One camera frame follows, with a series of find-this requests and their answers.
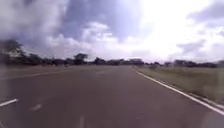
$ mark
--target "sky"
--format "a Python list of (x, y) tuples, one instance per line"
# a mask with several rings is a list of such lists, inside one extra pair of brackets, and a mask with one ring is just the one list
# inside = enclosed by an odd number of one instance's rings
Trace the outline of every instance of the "sky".
[(224, 59), (224, 0), (0, 0), (0, 39), (47, 57)]

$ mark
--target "road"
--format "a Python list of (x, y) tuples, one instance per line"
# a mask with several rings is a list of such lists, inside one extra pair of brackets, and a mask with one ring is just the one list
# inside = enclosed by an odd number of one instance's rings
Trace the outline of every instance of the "road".
[(224, 116), (131, 67), (37, 67), (0, 73), (3, 128), (223, 128)]

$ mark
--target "roadside grass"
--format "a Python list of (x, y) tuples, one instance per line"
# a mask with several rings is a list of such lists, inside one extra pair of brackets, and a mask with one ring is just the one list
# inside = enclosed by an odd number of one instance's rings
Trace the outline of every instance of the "roadside grass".
[(224, 103), (224, 68), (136, 67), (136, 70), (186, 92)]

